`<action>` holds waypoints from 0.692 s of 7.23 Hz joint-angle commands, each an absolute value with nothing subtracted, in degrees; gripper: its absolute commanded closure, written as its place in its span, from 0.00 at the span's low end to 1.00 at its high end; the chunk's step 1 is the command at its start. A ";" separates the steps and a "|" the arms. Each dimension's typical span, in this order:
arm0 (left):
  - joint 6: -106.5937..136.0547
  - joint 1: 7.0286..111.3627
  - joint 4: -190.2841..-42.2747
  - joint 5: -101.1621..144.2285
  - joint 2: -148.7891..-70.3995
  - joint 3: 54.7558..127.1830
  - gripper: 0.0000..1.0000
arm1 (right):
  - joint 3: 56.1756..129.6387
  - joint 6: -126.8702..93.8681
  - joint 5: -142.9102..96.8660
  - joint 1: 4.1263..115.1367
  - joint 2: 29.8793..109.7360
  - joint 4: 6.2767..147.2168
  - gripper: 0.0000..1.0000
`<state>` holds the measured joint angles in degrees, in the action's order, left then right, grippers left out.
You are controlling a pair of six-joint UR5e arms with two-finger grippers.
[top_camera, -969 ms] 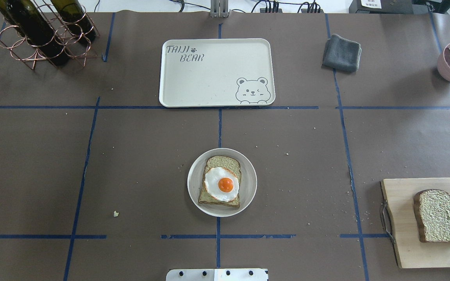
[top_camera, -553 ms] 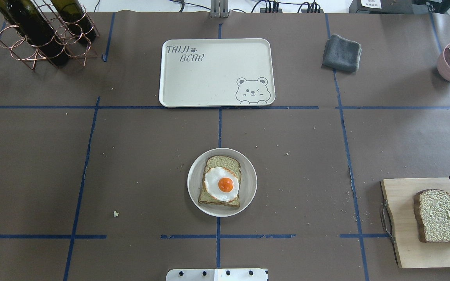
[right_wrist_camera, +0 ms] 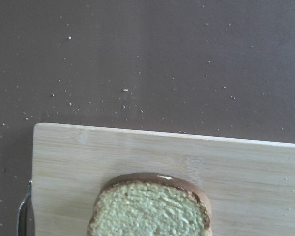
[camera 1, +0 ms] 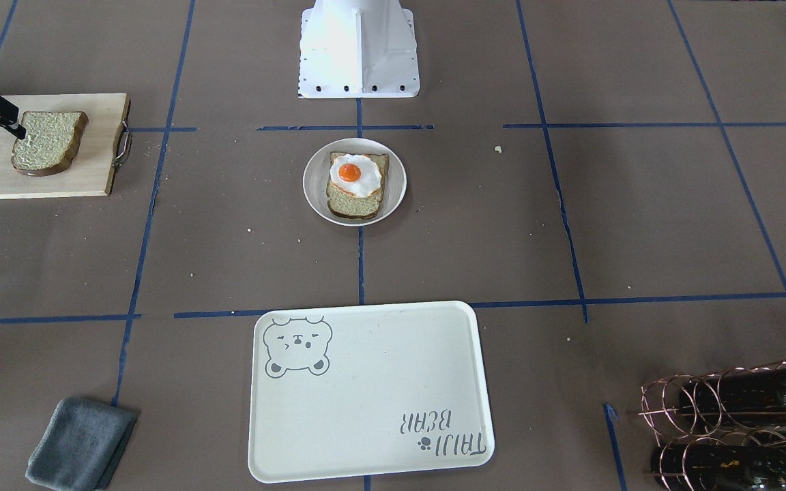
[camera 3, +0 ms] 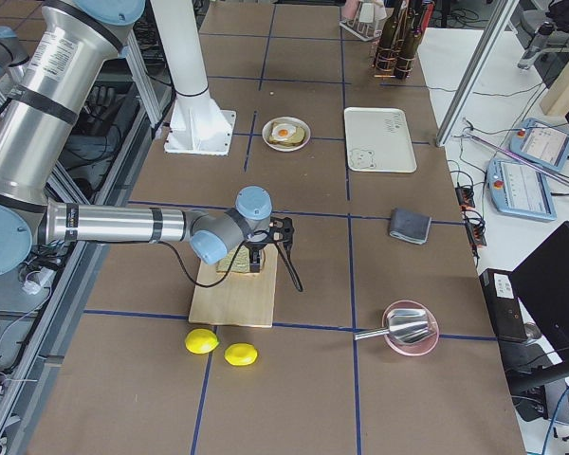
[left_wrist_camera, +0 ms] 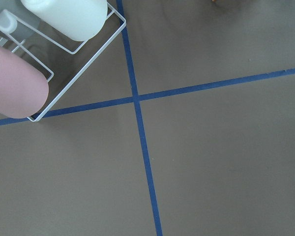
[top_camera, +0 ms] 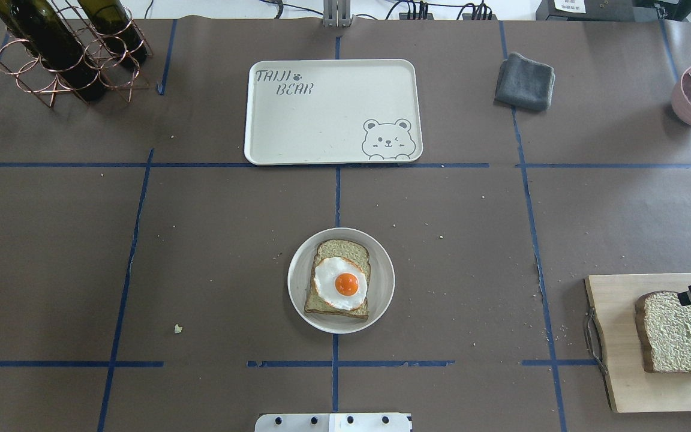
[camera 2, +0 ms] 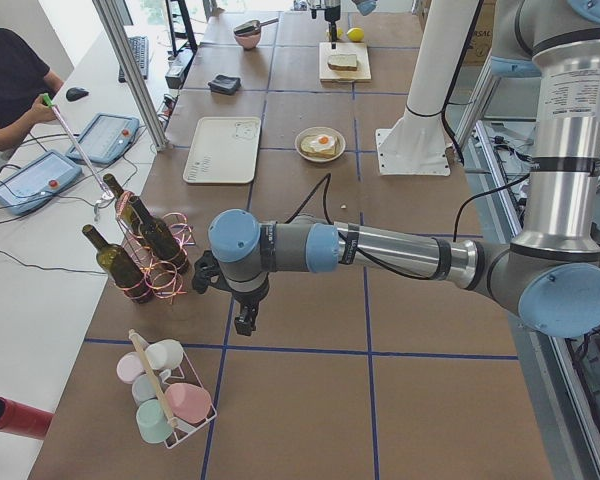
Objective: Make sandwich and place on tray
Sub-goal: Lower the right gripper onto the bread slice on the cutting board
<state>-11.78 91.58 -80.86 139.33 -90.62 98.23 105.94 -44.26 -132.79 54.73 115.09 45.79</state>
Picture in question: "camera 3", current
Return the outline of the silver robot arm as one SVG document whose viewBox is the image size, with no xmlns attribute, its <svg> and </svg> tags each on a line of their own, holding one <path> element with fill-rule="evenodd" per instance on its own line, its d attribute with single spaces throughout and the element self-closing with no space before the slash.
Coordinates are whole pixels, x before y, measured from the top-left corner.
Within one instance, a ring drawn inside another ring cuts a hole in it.
<svg viewBox="0 0 569 455">
<path fill-rule="evenodd" d="M 219 216 L 205 211 L 130 209 L 57 202 L 46 192 L 55 166 L 76 175 L 83 167 L 108 168 L 124 140 L 109 118 L 96 136 L 74 136 L 80 114 L 103 65 L 125 57 L 152 120 L 163 115 L 134 41 L 135 22 L 150 10 L 169 66 L 174 111 L 170 153 L 225 155 L 235 115 L 211 98 L 189 1 L 47 1 L 46 32 L 0 108 L 0 275 L 20 265 L 36 246 L 187 242 L 206 264 L 239 247 L 252 265 L 269 244 L 287 253 L 293 227 L 276 218 L 266 190 L 240 190 Z"/>
</svg>

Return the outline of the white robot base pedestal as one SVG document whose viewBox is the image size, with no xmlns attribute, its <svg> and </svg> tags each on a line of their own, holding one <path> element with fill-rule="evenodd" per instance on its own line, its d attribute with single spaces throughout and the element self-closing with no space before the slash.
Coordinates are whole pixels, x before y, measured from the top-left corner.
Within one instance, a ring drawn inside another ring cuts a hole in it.
<svg viewBox="0 0 569 455">
<path fill-rule="evenodd" d="M 151 5 L 175 91 L 165 151 L 225 156 L 236 113 L 220 109 L 211 96 L 193 3 L 158 0 Z"/>
</svg>

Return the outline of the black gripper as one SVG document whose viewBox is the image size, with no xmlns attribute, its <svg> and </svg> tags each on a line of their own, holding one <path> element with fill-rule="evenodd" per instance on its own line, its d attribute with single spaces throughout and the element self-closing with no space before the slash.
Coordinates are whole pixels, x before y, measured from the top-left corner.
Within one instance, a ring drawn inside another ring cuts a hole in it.
<svg viewBox="0 0 569 455">
<path fill-rule="evenodd" d="M 293 220 L 290 217 L 271 216 L 268 221 L 262 222 L 252 231 L 248 239 L 248 247 L 263 248 L 269 244 L 280 244 L 285 251 L 290 251 L 293 241 Z M 258 249 L 249 251 L 249 271 L 261 271 L 261 251 Z"/>
</svg>

